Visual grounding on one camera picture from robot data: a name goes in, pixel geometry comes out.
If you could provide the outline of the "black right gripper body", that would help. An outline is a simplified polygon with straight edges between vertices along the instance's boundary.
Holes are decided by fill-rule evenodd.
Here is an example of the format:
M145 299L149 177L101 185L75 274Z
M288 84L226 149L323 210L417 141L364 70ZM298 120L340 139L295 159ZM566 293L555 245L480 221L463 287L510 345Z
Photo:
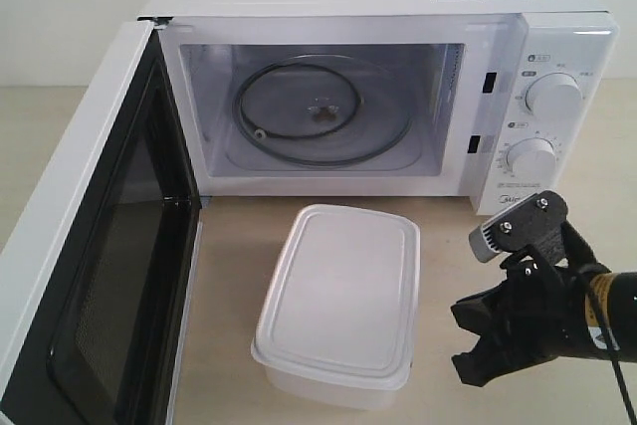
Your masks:
M567 221L502 262L514 343L539 363L610 358L610 271Z

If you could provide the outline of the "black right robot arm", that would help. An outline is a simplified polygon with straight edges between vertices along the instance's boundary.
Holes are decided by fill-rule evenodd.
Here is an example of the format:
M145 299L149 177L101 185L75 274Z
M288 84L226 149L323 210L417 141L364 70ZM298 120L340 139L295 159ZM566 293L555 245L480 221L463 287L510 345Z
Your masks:
M614 273L568 223L508 249L498 285L456 301L459 328L477 335L452 363L482 387L559 357L636 360L636 275Z

